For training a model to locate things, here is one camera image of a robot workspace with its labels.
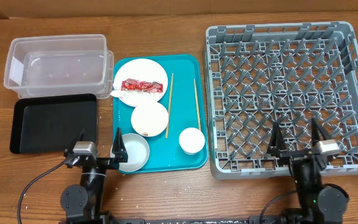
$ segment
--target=white label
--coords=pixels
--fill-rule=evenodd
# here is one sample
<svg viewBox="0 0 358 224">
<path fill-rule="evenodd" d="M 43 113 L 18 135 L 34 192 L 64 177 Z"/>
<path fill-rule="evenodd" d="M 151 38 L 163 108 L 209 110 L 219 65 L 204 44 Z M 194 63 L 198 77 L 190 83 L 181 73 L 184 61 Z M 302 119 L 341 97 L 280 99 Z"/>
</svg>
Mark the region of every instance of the white label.
<svg viewBox="0 0 358 224">
<path fill-rule="evenodd" d="M 24 65 L 18 59 L 13 57 L 11 64 L 11 71 L 9 72 L 9 78 L 16 82 L 18 85 L 22 85 Z"/>
</svg>

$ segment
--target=plastic crate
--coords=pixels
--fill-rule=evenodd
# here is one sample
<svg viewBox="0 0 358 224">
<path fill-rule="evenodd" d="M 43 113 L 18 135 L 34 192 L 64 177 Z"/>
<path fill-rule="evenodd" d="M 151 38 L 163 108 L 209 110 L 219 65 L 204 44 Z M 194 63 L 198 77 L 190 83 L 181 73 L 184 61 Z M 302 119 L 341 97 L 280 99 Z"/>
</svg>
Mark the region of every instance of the plastic crate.
<svg viewBox="0 0 358 224">
<path fill-rule="evenodd" d="M 342 149 L 323 175 L 358 174 L 358 46 L 349 23 L 212 26 L 204 52 L 215 178 L 289 175 L 266 155 L 272 123 L 289 150 L 302 150 L 313 116 Z"/>
</svg>

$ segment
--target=round white object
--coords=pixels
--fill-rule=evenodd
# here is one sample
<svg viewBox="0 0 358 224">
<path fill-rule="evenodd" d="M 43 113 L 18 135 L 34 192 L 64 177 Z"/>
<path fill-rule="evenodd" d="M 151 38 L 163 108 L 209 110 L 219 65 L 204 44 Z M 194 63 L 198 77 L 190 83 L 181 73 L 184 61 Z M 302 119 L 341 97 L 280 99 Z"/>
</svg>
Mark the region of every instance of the round white object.
<svg viewBox="0 0 358 224">
<path fill-rule="evenodd" d="M 167 128 L 168 111 L 161 103 L 145 102 L 134 109 L 131 123 L 141 136 L 154 137 Z"/>
<path fill-rule="evenodd" d="M 185 153 L 194 155 L 204 148 L 204 134 L 197 128 L 186 128 L 179 135 L 179 145 Z"/>
<path fill-rule="evenodd" d="M 157 82 L 162 84 L 162 93 L 148 95 L 127 95 L 119 99 L 128 106 L 136 107 L 144 100 L 158 102 L 164 96 L 168 87 L 168 76 L 164 68 L 157 62 L 146 58 L 139 58 L 125 63 L 116 73 L 113 81 L 114 90 L 121 90 L 122 81 L 133 78 L 138 81 Z"/>
<path fill-rule="evenodd" d="M 146 139 L 138 134 L 130 133 L 122 135 L 122 141 L 124 142 L 125 149 L 128 153 L 128 162 L 120 162 L 119 170 L 124 172 L 134 172 L 142 168 L 150 155 L 150 148 Z M 115 157 L 111 150 L 110 157 Z"/>
</svg>

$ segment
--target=plastic-wrapped meat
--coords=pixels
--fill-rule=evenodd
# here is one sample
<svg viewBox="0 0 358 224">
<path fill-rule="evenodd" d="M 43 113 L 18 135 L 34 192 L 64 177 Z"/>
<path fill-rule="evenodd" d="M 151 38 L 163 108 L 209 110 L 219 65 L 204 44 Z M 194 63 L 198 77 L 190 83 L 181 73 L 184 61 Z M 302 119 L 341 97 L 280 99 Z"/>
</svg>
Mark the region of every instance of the plastic-wrapped meat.
<svg viewBox="0 0 358 224">
<path fill-rule="evenodd" d="M 122 81 L 121 90 L 162 93 L 162 84 L 157 82 L 150 83 L 145 81 L 138 81 L 132 78 L 128 78 L 127 80 Z"/>
</svg>

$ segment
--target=wooden table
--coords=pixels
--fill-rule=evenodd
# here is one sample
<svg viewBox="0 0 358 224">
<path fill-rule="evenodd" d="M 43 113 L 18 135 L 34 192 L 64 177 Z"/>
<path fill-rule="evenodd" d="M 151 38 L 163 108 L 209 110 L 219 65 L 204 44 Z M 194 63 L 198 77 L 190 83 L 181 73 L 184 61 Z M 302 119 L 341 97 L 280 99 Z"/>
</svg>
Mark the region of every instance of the wooden table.
<svg viewBox="0 0 358 224">
<path fill-rule="evenodd" d="M 358 40 L 358 12 L 0 20 L 0 223 L 16 223 L 17 201 L 23 188 L 63 159 L 61 153 L 13 155 L 9 152 L 12 112 L 18 99 L 2 83 L 7 52 L 14 38 L 104 34 L 115 62 L 144 55 L 192 54 L 202 66 L 202 47 L 209 26 L 318 21 L 348 21 Z M 111 98 L 99 101 L 98 149 L 102 156 L 108 154 L 112 144 L 111 103 Z M 65 212 L 60 207 L 60 194 L 65 187 L 79 182 L 80 172 L 80 169 L 61 167 L 34 184 L 24 197 L 24 223 L 62 221 Z M 351 201 L 344 223 L 358 223 L 358 176 L 324 178 L 324 182 L 338 184 L 349 193 Z M 293 188 L 289 177 L 216 180 L 209 171 L 209 162 L 198 170 L 156 174 L 122 175 L 109 171 L 103 210 L 112 211 L 118 218 L 149 220 L 240 218 L 258 215 L 269 200 Z M 297 206 L 296 197 L 290 197 L 272 205 L 267 214 Z"/>
</svg>

